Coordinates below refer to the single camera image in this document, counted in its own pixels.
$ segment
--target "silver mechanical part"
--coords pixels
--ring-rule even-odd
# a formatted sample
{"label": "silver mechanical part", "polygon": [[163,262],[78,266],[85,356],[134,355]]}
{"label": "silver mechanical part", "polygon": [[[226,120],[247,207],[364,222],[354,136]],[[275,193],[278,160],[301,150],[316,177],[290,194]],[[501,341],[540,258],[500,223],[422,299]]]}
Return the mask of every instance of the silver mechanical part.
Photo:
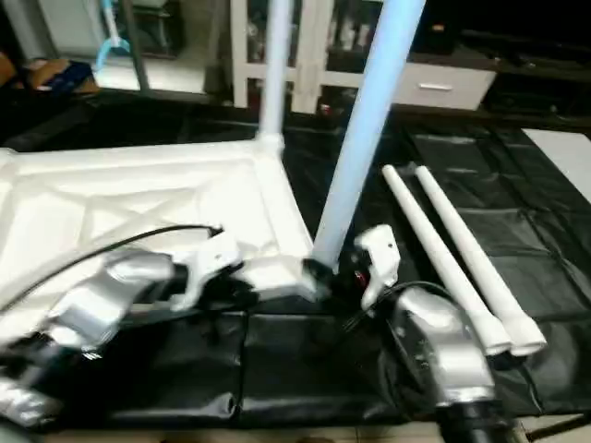
{"label": "silver mechanical part", "polygon": [[422,288],[396,302],[393,335],[437,406],[493,400],[494,381],[476,334],[452,303]]}
{"label": "silver mechanical part", "polygon": [[143,291],[174,275],[175,265],[166,254],[137,249],[113,254],[101,271],[66,292],[51,309],[46,333],[63,346],[92,353],[116,334]]}
{"label": "silver mechanical part", "polygon": [[43,425],[53,421],[61,409],[59,401],[0,377],[0,414],[18,425]]}

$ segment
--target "white shelving unit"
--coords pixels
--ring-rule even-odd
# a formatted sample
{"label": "white shelving unit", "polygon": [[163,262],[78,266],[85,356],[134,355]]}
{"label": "white shelving unit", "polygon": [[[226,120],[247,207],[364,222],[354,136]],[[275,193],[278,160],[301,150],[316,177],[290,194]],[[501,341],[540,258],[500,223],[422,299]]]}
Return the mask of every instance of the white shelving unit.
{"label": "white shelving unit", "polygon": [[[383,0],[357,0],[382,3]],[[247,61],[248,0],[232,0],[232,50],[234,104],[247,107],[250,78],[264,78],[262,64]],[[293,82],[291,110],[314,114],[322,87],[358,89],[362,72],[327,69],[329,33],[335,0],[302,0],[295,66],[287,68],[287,80]],[[496,74],[491,71],[449,66],[407,63],[392,102],[475,110]]]}

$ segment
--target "black wire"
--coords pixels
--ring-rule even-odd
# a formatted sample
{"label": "black wire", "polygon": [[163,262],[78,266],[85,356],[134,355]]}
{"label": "black wire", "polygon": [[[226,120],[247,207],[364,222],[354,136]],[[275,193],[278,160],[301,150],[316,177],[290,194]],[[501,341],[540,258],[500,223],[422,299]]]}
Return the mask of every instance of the black wire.
{"label": "black wire", "polygon": [[359,325],[359,323],[361,323],[361,321],[368,316],[368,312],[371,309],[378,307],[378,305],[380,305],[382,302],[389,300],[393,295],[396,295],[400,291],[403,291],[404,289],[407,289],[411,286],[420,286],[423,288],[435,290],[441,295],[444,295],[447,298],[451,298],[450,293],[443,286],[432,281],[416,280],[394,284],[392,287],[386,289],[383,293],[381,293],[380,296],[376,299],[376,301],[373,302],[373,304],[371,304],[371,306],[368,309],[362,309],[353,316],[351,316],[348,320],[346,320],[342,326],[343,333],[346,335],[353,329],[355,329]]}
{"label": "black wire", "polygon": [[148,237],[153,237],[154,235],[159,235],[161,233],[170,233],[173,231],[187,231],[187,230],[193,230],[193,229],[207,230],[207,231],[209,231],[210,236],[214,236],[222,231],[221,229],[217,229],[212,226],[207,226],[205,224],[176,224],[174,226],[165,226],[163,228],[153,229],[151,231],[146,231],[144,233],[138,233],[138,234],[133,235],[131,237],[124,238],[123,240],[119,240],[117,242],[111,243],[110,245],[102,246],[98,249],[90,251],[89,253],[84,254],[83,256],[78,257],[78,258],[66,263],[65,265],[62,265],[62,266],[48,272],[47,274],[42,276],[40,279],[36,280],[34,283],[32,283],[27,288],[22,290],[20,293],[15,295],[15,297],[12,298],[9,302],[0,306],[0,316],[5,314],[6,312],[8,312],[15,305],[20,303],[27,295],[32,293],[34,290],[38,289],[40,286],[43,286],[44,284],[46,284],[52,278],[56,277],[57,275],[61,274],[62,272],[66,271],[70,268],[75,267],[76,265],[79,265],[83,261],[89,260],[91,258],[95,258],[95,257],[99,256],[100,254],[111,252],[121,246],[129,245],[130,243],[137,242],[138,240],[142,240],[142,239],[148,238]]}

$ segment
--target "black plastic sheet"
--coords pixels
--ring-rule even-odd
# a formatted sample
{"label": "black plastic sheet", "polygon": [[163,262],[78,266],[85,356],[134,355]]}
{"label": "black plastic sheet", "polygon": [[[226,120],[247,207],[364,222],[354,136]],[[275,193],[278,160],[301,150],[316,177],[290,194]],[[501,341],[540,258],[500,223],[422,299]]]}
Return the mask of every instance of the black plastic sheet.
{"label": "black plastic sheet", "polygon": [[[256,133],[251,124],[256,115],[187,103],[109,99],[76,106],[84,114],[62,129],[47,131],[41,118],[33,118],[27,130],[19,126],[20,133],[9,134],[20,143],[14,148],[232,140]],[[287,121],[283,161],[306,225],[315,233],[344,125],[303,121],[303,126],[299,117]],[[384,163],[398,167],[454,251],[406,165],[431,168],[522,307],[540,324],[549,342],[545,350],[524,361],[504,356],[503,364],[491,362],[507,408],[518,415],[588,412],[591,205],[519,129],[461,121],[388,124],[347,244],[371,226],[390,224],[402,255],[399,281],[438,277],[381,177]],[[100,363],[73,379],[85,401],[72,405],[65,424],[273,427],[428,418],[432,405],[399,365],[380,328],[365,325],[344,340],[343,320],[292,296],[248,313],[124,331]]]}

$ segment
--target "white pole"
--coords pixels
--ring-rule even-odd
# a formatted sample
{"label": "white pole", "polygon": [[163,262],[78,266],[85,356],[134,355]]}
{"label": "white pole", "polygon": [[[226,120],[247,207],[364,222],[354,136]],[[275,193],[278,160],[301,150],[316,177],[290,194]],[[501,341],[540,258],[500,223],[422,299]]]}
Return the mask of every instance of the white pole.
{"label": "white pole", "polygon": [[390,165],[384,166],[381,171],[443,284],[472,320],[486,353],[494,355],[507,351],[511,341],[501,322],[490,314],[480,295],[441,240],[425,212],[416,203],[402,178]]}
{"label": "white pole", "polygon": [[265,45],[267,74],[260,108],[259,135],[279,136],[283,125],[285,72],[292,33],[293,0],[271,0]]}
{"label": "white pole", "polygon": [[536,322],[519,306],[511,290],[429,169],[420,166],[416,168],[415,174],[462,254],[480,292],[484,294],[490,309],[501,320],[509,334],[512,341],[511,353],[523,356],[542,349],[546,345],[546,339]]}
{"label": "white pole", "polygon": [[312,252],[326,266],[336,264],[343,248],[424,5],[386,0],[382,6]]}

